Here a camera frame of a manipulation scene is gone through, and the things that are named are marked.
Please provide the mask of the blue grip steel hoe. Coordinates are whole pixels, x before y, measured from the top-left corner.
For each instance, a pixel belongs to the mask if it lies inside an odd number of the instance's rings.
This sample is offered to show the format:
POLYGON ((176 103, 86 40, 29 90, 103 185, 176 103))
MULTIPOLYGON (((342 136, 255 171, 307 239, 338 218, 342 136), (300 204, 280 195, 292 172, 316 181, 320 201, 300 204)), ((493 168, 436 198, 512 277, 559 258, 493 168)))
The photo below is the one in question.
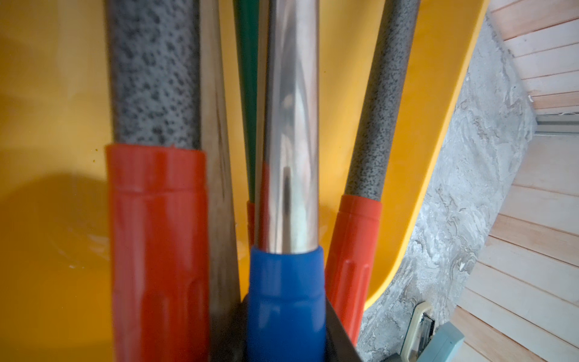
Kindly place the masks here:
POLYGON ((259 4, 256 235, 247 357, 322 361, 324 252, 319 244, 317 1, 259 4))

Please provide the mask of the wooden handle hoe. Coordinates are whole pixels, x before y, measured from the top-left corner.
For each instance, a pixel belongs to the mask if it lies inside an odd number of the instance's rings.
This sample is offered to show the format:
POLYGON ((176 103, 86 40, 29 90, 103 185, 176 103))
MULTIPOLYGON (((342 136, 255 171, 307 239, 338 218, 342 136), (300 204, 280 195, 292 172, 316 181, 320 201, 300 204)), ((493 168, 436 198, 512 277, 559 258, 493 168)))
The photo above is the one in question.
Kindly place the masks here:
POLYGON ((207 154, 210 360, 217 361, 240 303, 238 255, 218 1, 200 2, 201 144, 207 154))

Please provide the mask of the green shaft red grip hoe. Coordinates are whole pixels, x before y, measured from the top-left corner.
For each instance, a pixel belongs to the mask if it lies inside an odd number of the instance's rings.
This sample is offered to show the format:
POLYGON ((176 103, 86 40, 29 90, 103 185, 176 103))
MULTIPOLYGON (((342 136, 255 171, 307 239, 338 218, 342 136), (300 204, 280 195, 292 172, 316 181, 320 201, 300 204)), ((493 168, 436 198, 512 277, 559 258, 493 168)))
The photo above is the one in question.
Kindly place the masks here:
POLYGON ((248 245, 253 246, 256 186, 259 1, 237 0, 233 2, 233 7, 235 11, 238 72, 241 89, 247 185, 249 192, 249 201, 247 202, 248 245))

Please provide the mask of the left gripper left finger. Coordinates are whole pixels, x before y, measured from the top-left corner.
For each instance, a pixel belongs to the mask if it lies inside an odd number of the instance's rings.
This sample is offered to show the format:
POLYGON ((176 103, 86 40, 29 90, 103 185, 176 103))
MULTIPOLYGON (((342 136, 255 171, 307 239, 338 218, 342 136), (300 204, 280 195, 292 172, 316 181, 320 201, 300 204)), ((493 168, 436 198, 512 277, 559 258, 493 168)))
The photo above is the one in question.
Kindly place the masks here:
POLYGON ((245 361, 247 350, 248 299, 246 295, 235 311, 233 321, 224 340, 224 361, 245 361))

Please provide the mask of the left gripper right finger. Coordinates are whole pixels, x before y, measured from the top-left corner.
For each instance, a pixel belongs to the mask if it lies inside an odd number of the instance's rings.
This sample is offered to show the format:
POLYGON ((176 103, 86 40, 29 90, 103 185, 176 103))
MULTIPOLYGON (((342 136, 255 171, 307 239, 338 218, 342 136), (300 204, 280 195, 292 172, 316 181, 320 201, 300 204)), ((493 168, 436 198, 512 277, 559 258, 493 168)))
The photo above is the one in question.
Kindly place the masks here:
POLYGON ((326 301, 325 362, 362 362, 330 301, 326 301))

